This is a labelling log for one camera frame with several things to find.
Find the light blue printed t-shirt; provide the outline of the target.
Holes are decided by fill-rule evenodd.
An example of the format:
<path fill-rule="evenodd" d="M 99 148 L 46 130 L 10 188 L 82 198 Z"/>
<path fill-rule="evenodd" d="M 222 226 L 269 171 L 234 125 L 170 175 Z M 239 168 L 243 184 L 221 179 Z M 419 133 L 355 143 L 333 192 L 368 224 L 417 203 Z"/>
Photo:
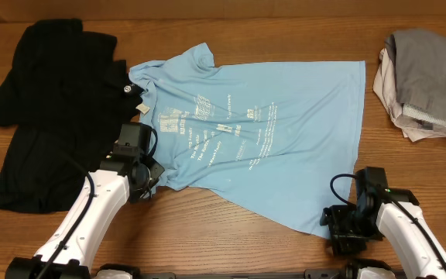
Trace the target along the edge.
<path fill-rule="evenodd" d="M 325 208 L 347 198 L 365 101 L 362 61 L 216 66 L 202 43 L 132 67 L 141 122 L 158 135 L 159 183 L 205 188 L 319 237 Z"/>

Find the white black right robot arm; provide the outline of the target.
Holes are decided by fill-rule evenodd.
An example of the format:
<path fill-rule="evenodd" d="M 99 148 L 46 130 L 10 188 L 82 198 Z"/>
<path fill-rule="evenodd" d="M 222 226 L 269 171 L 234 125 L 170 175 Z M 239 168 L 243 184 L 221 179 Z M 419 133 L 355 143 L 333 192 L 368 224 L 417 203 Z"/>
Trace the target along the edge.
<path fill-rule="evenodd" d="M 368 186 L 356 204 L 325 208 L 320 224 L 328 228 L 335 256 L 356 255 L 368 242 L 386 239 L 406 277 L 446 278 L 446 252 L 409 190 Z"/>

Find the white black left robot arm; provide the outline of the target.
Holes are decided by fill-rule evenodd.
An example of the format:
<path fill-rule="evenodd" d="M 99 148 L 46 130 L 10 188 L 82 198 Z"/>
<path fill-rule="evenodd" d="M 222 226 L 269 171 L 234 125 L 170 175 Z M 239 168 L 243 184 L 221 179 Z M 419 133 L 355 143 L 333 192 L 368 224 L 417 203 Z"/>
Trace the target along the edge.
<path fill-rule="evenodd" d="M 126 203 L 148 198 L 164 168 L 152 157 L 108 156 L 86 174 L 77 200 L 53 236 L 31 258 L 16 257 L 6 279 L 91 278 L 105 233 Z"/>

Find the black t-shirt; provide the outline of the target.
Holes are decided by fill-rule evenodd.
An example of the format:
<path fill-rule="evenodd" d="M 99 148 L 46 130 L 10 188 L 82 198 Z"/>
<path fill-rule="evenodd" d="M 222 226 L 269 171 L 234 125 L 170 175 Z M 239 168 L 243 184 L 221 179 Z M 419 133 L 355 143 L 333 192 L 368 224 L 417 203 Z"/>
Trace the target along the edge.
<path fill-rule="evenodd" d="M 121 127 L 137 113 L 140 90 L 116 60 L 117 39 L 79 19 L 42 20 L 19 40 L 0 85 L 0 127 L 15 133 L 0 171 L 0 209 L 62 212 L 96 171 Z"/>

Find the grey folded garment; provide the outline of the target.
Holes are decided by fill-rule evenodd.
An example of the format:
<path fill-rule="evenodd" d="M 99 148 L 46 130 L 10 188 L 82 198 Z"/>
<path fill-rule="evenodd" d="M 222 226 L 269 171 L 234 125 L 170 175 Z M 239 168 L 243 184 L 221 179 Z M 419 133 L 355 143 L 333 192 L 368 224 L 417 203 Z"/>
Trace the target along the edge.
<path fill-rule="evenodd" d="M 385 40 L 402 114 L 446 129 L 446 37 L 405 29 Z"/>

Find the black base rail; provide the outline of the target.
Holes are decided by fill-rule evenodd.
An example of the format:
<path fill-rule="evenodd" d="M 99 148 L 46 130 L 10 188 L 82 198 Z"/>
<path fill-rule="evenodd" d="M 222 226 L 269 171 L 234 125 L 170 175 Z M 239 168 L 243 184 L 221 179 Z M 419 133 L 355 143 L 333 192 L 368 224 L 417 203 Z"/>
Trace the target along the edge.
<path fill-rule="evenodd" d="M 306 269 L 301 272 L 265 272 L 233 274 L 175 274 L 143 273 L 138 267 L 105 264 L 94 279 L 342 279 L 342 278 L 396 278 L 406 279 L 403 270 L 394 270 L 379 260 L 352 260 L 342 268 Z"/>

